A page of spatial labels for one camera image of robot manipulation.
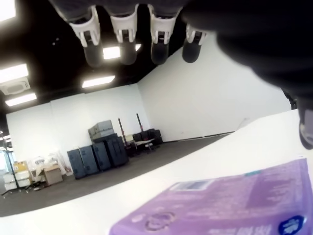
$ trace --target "table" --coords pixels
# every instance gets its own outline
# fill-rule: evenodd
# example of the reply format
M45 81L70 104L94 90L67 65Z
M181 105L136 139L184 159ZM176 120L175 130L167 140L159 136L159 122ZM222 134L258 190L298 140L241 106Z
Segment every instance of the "table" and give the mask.
M297 111L260 118L186 157L113 187L68 202L0 218L6 235L106 235L119 219L179 181L236 175L308 158L298 135Z
M135 141L134 143L135 143L136 149L137 149L137 146L140 146L140 145L144 144L145 147L148 148L150 150L150 152L151 152L152 151L152 149L151 149L152 143L151 142L154 141L154 140L155 139L153 138L153 139L150 139L150 140L147 140L147 141Z

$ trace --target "purple box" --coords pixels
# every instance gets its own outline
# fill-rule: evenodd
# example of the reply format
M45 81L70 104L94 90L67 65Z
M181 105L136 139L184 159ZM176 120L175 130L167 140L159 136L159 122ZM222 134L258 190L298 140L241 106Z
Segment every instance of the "purple box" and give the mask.
M307 161L174 184L115 224L110 234L312 235Z

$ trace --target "fluorescent light panel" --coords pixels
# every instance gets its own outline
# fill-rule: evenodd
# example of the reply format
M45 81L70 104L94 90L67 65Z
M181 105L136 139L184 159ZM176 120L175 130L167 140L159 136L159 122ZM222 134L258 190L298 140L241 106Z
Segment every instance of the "fluorescent light panel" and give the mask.
M25 103L25 102L28 102L31 100L35 100L35 99L37 99L36 94L31 93L31 94L20 96L20 97L15 98L15 99L7 100L5 103L11 107L13 105L22 104L22 103Z
M136 46L135 46L136 51L138 51L140 47L141 47L141 44L136 44ZM120 52L119 47L104 48L103 49L103 57L105 60L121 57L121 52Z
M7 69L0 70L0 83L26 76L28 76L26 64L9 67Z
M14 0L0 0L0 21L16 16Z
M86 87L93 87L93 86L97 86L101 84L110 83L113 81L114 78L115 76L109 76L109 77L100 77L100 78L96 78L92 80L86 80L84 81L82 87L86 88Z

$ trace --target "gray floor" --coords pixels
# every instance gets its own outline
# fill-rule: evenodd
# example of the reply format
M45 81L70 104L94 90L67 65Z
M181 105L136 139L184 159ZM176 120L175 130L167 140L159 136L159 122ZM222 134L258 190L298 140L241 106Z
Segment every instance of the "gray floor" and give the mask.
M28 194L25 191L12 193L5 199L0 198L0 217L52 206L119 184L182 158L222 137L164 143L156 152L131 158L127 165L117 169L81 180L75 180L73 176L65 177L61 183Z

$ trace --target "white wall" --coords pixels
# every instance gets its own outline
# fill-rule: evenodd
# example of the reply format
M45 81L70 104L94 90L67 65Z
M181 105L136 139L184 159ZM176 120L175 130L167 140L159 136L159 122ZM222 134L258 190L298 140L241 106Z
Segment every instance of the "white wall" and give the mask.
M68 162L67 151L91 144L88 129L98 122L110 119L120 136L120 118L125 135L140 132L136 113L149 129L138 86L133 84L54 100L7 114L7 121L17 161L60 150Z
M188 64L181 50L139 83L151 126L165 141L237 130L263 116L290 110L282 91L223 54L215 36Z

